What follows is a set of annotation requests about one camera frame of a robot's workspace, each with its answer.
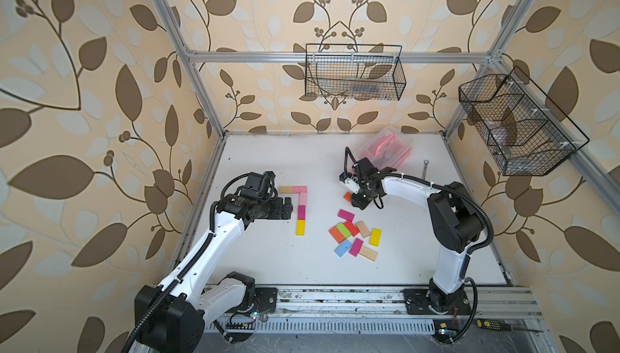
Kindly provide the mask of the dark pink block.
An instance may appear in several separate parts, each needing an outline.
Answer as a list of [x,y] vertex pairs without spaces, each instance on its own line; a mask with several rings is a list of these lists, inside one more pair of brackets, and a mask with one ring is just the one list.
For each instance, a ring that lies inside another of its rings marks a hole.
[[297,219],[299,221],[304,221],[306,219],[306,206],[298,206]]

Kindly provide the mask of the natural wood block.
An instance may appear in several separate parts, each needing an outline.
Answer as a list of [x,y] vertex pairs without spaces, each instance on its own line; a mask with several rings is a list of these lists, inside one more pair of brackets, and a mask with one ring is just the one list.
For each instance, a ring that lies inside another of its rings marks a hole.
[[279,193],[281,194],[293,194],[295,193],[293,186],[280,186]]

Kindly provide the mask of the thin yellow block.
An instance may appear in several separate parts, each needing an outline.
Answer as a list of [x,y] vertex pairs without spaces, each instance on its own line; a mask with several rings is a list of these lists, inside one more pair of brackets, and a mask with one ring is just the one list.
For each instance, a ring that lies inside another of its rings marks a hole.
[[296,225],[296,229],[295,229],[295,234],[297,236],[304,236],[305,235],[305,220],[298,220],[297,221],[297,225]]

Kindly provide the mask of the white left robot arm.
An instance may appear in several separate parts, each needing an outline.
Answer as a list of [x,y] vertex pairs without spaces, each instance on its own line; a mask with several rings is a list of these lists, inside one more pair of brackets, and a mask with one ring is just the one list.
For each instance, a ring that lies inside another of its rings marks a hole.
[[235,192],[224,188],[208,211],[208,230],[185,258],[158,285],[145,285],[135,299],[135,327],[123,352],[141,346],[158,352],[192,352],[206,326],[214,326],[229,343],[238,342],[219,322],[231,309],[256,306],[255,280],[239,272],[225,276],[215,288],[206,284],[226,251],[256,220],[288,220],[289,198],[279,196],[274,172],[248,172]]

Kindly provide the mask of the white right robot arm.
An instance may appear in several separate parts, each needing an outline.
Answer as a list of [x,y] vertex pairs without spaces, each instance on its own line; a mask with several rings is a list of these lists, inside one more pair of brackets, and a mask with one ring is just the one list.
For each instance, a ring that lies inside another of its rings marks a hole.
[[385,196],[427,206],[434,237],[440,244],[439,259],[428,292],[421,303],[436,314],[448,314],[467,299],[465,285],[471,285],[471,314],[458,330],[441,327],[435,339],[442,345],[454,345],[473,324],[479,303],[476,282],[468,276],[471,256],[491,245],[494,228],[489,216],[470,197],[460,182],[440,185],[429,180],[397,172],[379,170],[367,158],[356,160],[345,150],[343,173],[339,176],[351,192],[351,204],[366,209],[372,202],[384,207]]

